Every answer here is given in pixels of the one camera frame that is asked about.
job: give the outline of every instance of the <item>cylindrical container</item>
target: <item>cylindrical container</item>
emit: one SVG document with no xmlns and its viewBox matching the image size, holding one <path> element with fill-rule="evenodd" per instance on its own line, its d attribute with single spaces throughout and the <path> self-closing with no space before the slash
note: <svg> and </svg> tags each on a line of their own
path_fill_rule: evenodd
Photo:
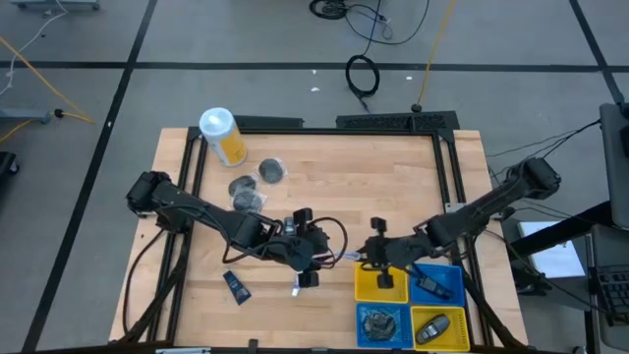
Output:
<svg viewBox="0 0 629 354">
<path fill-rule="evenodd" d="M 199 127 L 222 164 L 233 167 L 245 161 L 247 147 L 230 111 L 225 108 L 206 110 L 200 117 Z"/>
</svg>

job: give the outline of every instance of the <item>wooden tabletop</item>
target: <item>wooden tabletop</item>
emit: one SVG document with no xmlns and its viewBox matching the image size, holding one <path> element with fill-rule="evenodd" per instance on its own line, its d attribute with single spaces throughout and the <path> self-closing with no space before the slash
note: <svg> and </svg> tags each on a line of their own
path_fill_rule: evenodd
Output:
<svg viewBox="0 0 629 354">
<path fill-rule="evenodd" d="M 179 175 L 187 131 L 162 130 L 155 153 L 152 169 L 167 172 L 174 182 Z M 412 226 L 442 213 L 429 137 L 245 135 L 244 138 L 249 155 L 238 167 L 223 167 L 212 152 L 207 154 L 200 188 L 202 199 L 228 208 L 229 183 L 255 172 L 263 159 L 279 157 L 288 169 L 288 176 L 278 185 L 260 186 L 260 191 L 267 195 L 262 213 L 283 219 L 296 209 L 310 207 L 314 217 L 336 217 L 347 227 L 350 251 L 363 246 L 373 235 L 370 228 L 373 216 L 386 219 L 387 236 L 396 237 L 410 234 Z M 455 139 L 466 196 L 472 201 L 491 188 L 481 136 L 476 131 L 456 131 Z M 449 191 L 455 201 L 447 147 L 442 147 Z M 187 191 L 192 188 L 196 156 L 195 150 Z M 130 264 L 157 233 L 154 223 L 152 217 L 139 220 Z M 330 236 L 330 247 L 340 249 L 342 237 L 337 226 L 333 223 L 321 226 Z M 496 223 L 491 223 L 489 229 L 500 233 Z M 162 237 L 143 256 L 134 273 L 130 325 L 154 296 L 164 241 Z M 249 339 L 257 338 L 261 347 L 356 348 L 352 262 L 342 261 L 333 270 L 320 271 L 319 287 L 302 289 L 298 297 L 292 297 L 295 272 L 291 268 L 255 259 L 244 259 L 228 267 L 221 263 L 224 247 L 216 231 L 195 227 L 176 345 L 246 347 Z M 526 343 L 504 245 L 484 235 L 477 241 L 477 250 L 487 301 L 513 335 Z M 230 253 L 230 257 L 236 255 L 236 251 Z M 447 264 L 448 260 L 422 259 L 422 262 Z M 253 294 L 242 306 L 236 304 L 223 279 L 227 268 Z M 111 328 L 112 339 L 123 335 L 123 294 L 121 291 Z M 168 318 L 170 304 L 168 300 L 162 319 Z M 482 343 L 473 304 L 470 314 L 475 341 Z M 160 326 L 158 338 L 164 337 L 165 327 Z"/>
</svg>

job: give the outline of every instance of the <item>blue tray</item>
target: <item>blue tray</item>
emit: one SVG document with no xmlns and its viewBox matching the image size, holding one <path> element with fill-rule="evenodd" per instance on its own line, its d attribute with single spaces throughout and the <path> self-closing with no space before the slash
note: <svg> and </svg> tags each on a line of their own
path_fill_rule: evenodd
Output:
<svg viewBox="0 0 629 354">
<path fill-rule="evenodd" d="M 416 305 L 458 306 L 465 307 L 465 288 L 463 287 L 463 271 L 455 265 L 417 264 L 418 267 L 434 281 L 452 291 L 452 299 L 440 299 L 415 285 L 416 279 L 409 276 L 411 302 Z"/>
<path fill-rule="evenodd" d="M 363 319 L 365 312 L 383 311 L 394 313 L 396 318 L 396 334 L 393 338 L 383 341 L 372 341 L 363 332 Z M 412 349 L 413 348 L 413 323 L 411 321 L 411 308 L 408 305 L 381 304 L 381 303 L 358 303 L 356 305 L 356 339 L 361 348 L 390 348 L 390 349 Z"/>
</svg>

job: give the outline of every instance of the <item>white paper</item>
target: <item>white paper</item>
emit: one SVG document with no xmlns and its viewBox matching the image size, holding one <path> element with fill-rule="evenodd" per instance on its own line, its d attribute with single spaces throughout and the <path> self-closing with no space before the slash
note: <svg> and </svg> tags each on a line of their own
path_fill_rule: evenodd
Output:
<svg viewBox="0 0 629 354">
<path fill-rule="evenodd" d="M 518 228 L 522 237 L 527 237 L 556 223 L 557 221 L 519 222 Z M 531 255 L 531 260 L 535 269 L 545 273 L 548 278 L 585 276 L 572 241 L 537 252 Z"/>
</svg>

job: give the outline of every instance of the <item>yellow bin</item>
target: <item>yellow bin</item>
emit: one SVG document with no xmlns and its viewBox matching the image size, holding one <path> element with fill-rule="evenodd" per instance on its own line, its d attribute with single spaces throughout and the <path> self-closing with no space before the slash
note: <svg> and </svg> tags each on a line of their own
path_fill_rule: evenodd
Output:
<svg viewBox="0 0 629 354">
<path fill-rule="evenodd" d="M 392 289 L 377 287 L 379 271 L 361 269 L 361 264 L 354 263 L 354 297 L 360 302 L 379 302 L 406 304 L 409 302 L 409 276 L 403 270 L 391 267 L 389 274 L 393 276 Z"/>
<path fill-rule="evenodd" d="M 430 320 L 439 315 L 445 315 L 450 320 L 450 326 L 444 334 L 432 341 L 420 345 L 415 340 L 417 332 Z M 470 351 L 470 338 L 468 325 L 465 321 L 465 310 L 450 306 L 413 306 L 411 307 L 413 321 L 413 342 L 417 351 L 435 352 L 468 352 Z"/>
</svg>

